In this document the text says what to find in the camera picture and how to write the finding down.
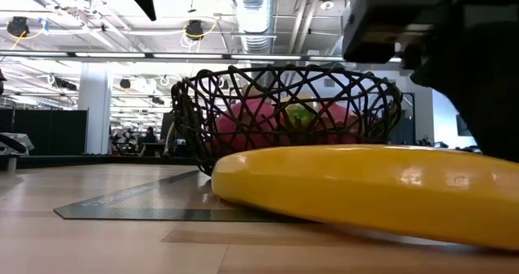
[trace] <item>ceiling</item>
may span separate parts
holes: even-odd
[[[317,7],[302,53],[326,54],[342,32],[342,16],[351,0],[332,0],[334,7],[322,10]],[[290,36],[296,21],[296,11],[312,0],[275,0],[275,36],[273,52],[286,54]],[[55,50],[55,51],[111,51],[111,52],[179,52],[179,53],[242,53],[240,30],[236,19],[236,7],[232,0],[154,0],[157,20],[152,22],[133,0],[0,0],[0,49],[1,50]],[[14,16],[28,18],[30,40],[19,40],[6,31],[6,25]],[[207,34],[199,44],[187,46],[183,28],[190,20],[202,21]],[[4,105],[61,107],[74,109],[76,92],[64,92],[49,82],[50,74],[70,81],[78,88],[81,62],[29,60],[28,58],[0,58],[0,68],[8,79],[6,90],[10,92],[40,93],[41,96],[4,97]],[[166,62],[108,62],[114,73],[113,120],[139,117],[144,123],[159,122],[160,116],[145,115],[147,111],[169,110],[169,90],[176,81],[194,75],[200,69],[224,70],[218,63],[166,63]],[[120,79],[130,79],[130,89],[122,89]],[[155,105],[150,98],[138,95],[164,96],[165,105]]]

